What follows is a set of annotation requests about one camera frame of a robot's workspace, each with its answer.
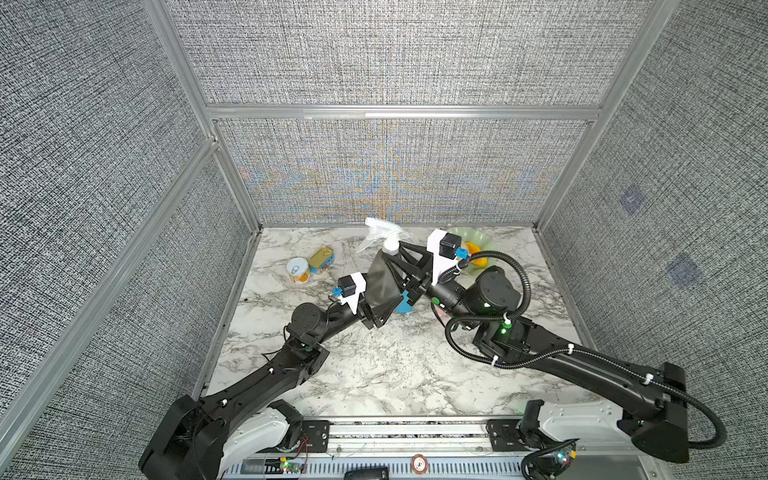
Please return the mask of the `blue plastic spray bottle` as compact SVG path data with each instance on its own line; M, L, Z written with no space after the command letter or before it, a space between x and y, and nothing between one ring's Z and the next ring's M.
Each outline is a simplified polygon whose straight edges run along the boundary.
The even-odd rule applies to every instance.
M409 293L404 291L402 293L402 300L395 309L396 313L407 314L413 310L413 306L409 303Z

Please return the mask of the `clear plastic spray nozzle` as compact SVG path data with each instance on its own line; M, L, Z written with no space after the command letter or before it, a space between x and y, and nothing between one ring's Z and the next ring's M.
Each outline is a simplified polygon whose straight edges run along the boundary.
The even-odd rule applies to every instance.
M364 224L368 227L368 234L358 245L356 249L358 253L381 242L381 249L384 253L396 255L399 252L400 243L403 240L408 240L411 236L399 225L386 220L367 217Z

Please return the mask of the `grey translucent bottle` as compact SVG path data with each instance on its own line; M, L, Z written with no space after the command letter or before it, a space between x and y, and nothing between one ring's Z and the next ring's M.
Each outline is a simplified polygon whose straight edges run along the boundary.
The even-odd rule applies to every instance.
M365 298L374 311L382 311L402 300L401 277L394 271L382 250L379 250L367 272Z

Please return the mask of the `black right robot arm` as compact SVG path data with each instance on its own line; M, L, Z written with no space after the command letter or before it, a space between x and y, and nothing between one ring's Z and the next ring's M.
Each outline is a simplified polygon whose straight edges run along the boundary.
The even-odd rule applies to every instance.
M461 357L499 370L534 369L584 388L618 405L620 436L641 452L683 464L695 447L688 437L685 372L665 363L658 369L624 362L570 342L526 317L531 283L522 265L503 252L484 250L455 257L436 271L456 237L435 252L407 243L381 256L386 271L410 301L424 296L449 318L443 332Z

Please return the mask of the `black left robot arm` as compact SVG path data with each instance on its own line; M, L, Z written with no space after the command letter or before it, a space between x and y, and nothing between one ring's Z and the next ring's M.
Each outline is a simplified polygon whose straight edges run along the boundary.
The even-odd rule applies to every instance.
M282 394L320 370L329 355L323 341L357 322L382 327L400 302L299 305L286 341L264 366L214 394L184 395L171 405L139 460L141 472L148 479L216 479L253 453L292 450L303 417Z

